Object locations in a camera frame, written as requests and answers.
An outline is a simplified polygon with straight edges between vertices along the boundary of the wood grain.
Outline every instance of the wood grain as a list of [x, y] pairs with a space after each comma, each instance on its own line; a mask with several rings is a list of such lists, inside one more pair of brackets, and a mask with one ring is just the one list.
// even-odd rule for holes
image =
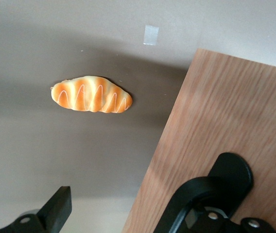
[[152, 233], [175, 190], [226, 151], [255, 179], [232, 220], [259, 217], [276, 229], [276, 67], [199, 49], [122, 232]]

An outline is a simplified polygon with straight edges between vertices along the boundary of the tape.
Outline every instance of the tape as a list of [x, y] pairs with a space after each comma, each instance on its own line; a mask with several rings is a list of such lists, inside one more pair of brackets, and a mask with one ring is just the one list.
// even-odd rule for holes
[[144, 30], [144, 45], [156, 45], [159, 27], [146, 25]]

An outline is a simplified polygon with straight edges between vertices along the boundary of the gray wall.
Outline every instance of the gray wall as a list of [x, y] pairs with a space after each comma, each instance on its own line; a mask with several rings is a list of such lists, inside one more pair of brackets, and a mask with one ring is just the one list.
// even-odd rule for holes
[[[120, 232], [198, 47], [276, 66], [276, 0], [0, 0], [0, 227], [70, 185], [63, 233]], [[134, 104], [53, 102], [51, 86], [85, 75]]]

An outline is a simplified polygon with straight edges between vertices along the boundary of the black plastic clamp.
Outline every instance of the black plastic clamp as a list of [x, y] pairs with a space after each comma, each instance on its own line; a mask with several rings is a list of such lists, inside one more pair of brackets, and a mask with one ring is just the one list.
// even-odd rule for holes
[[[241, 225], [229, 220], [252, 187], [247, 162], [237, 154], [222, 153], [207, 177], [189, 180], [176, 190], [154, 233], [276, 233], [259, 218], [244, 218]], [[191, 210], [196, 221], [188, 227], [185, 219]]]

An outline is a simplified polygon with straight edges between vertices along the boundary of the bread roll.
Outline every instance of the bread roll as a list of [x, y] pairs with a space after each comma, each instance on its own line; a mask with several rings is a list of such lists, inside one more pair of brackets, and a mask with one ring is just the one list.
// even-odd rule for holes
[[51, 90], [56, 103], [76, 111], [122, 113], [133, 102], [127, 92], [97, 76], [64, 80]]

